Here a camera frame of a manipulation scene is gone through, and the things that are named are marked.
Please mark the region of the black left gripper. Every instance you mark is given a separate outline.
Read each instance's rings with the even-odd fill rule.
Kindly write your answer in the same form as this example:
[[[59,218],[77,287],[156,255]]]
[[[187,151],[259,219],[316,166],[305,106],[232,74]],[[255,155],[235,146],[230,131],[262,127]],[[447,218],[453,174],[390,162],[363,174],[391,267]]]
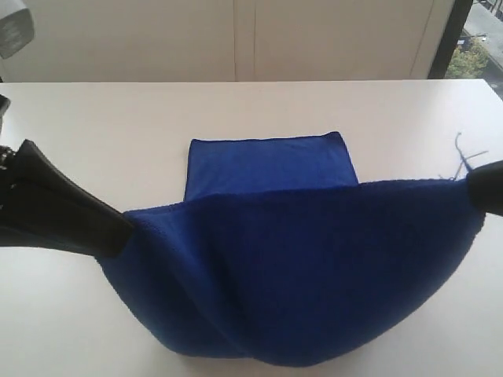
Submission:
[[[1,125],[11,101],[0,95]],[[62,174],[33,141],[1,145],[1,245],[117,256],[132,234],[120,212]]]

